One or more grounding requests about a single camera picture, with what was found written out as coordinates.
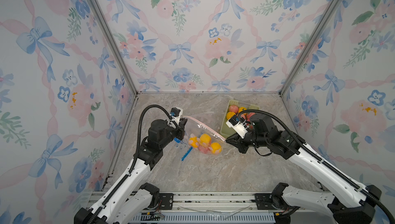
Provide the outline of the blue zipper clear bag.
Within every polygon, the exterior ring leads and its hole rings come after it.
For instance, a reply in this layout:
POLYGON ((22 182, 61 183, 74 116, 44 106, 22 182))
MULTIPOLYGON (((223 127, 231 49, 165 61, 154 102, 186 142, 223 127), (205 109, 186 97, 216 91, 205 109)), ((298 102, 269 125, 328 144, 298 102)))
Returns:
POLYGON ((177 151, 179 155, 181 155, 180 160, 185 161, 185 159, 191 153, 193 148, 185 140, 180 140, 178 138, 175 138, 174 142, 175 142, 174 149, 177 151))

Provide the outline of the pink zipper clear bag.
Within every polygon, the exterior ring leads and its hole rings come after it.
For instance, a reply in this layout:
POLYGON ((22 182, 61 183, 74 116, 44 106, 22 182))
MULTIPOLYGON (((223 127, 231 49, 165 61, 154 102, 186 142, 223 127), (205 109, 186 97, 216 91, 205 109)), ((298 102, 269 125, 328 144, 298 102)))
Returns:
POLYGON ((182 142, 190 149, 206 155, 220 155, 226 145, 225 138, 210 128, 207 123, 185 116, 185 134, 182 142))

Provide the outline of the pink peach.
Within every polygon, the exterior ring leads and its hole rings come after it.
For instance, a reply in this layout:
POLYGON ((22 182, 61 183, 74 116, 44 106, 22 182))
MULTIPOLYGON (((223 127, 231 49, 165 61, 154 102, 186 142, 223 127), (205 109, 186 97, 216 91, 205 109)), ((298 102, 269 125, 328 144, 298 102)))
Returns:
POLYGON ((199 151, 200 151, 201 153, 204 153, 204 154, 208 154, 208 153, 211 152, 211 150, 210 150, 209 147, 199 146, 198 149, 199 149, 199 151))

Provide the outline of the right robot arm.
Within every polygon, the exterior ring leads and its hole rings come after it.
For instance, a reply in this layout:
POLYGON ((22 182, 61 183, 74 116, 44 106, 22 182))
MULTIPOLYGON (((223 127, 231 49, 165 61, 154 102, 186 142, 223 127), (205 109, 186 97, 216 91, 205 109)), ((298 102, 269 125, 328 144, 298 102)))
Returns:
POLYGON ((313 192, 279 183, 269 197, 255 200, 279 209, 278 220, 285 219, 289 223, 293 213, 305 208, 330 216, 338 224, 370 224, 376 208, 380 208, 391 224, 395 222, 380 202, 379 188, 366 186, 344 174, 275 115, 248 109, 233 115, 226 125, 235 131, 226 143, 236 147, 240 153, 245 154, 250 147, 255 150, 266 147, 270 151, 269 156, 274 154, 291 161, 327 188, 323 192, 313 192))

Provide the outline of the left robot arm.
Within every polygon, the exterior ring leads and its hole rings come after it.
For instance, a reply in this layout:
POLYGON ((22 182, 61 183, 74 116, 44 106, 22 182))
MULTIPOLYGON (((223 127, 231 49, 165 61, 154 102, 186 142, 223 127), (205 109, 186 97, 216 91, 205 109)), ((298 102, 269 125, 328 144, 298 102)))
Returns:
POLYGON ((186 118, 178 119, 178 126, 166 120, 154 120, 134 159, 122 176, 88 210, 80 209, 75 224, 128 224, 144 209, 158 206, 159 188, 141 181, 146 178, 163 156, 164 148, 174 139, 185 135, 186 118))

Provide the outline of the yellow peach with leaf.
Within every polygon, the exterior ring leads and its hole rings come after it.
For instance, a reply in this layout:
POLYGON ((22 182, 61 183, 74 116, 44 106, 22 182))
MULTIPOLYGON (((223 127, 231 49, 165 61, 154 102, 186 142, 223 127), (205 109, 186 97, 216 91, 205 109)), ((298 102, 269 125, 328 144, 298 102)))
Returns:
POLYGON ((243 111, 245 111, 245 110, 247 110, 246 107, 240 107, 240 108, 238 109, 238 113, 243 112, 243 111))

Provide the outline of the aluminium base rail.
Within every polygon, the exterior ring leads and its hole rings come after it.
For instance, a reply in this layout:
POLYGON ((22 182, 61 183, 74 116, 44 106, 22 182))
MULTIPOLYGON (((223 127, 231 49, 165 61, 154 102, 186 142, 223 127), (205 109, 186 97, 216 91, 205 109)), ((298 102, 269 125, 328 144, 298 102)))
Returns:
POLYGON ((334 224, 325 214, 299 208, 280 220, 279 209, 268 204, 269 192, 160 192, 154 209, 144 209, 132 224, 334 224))

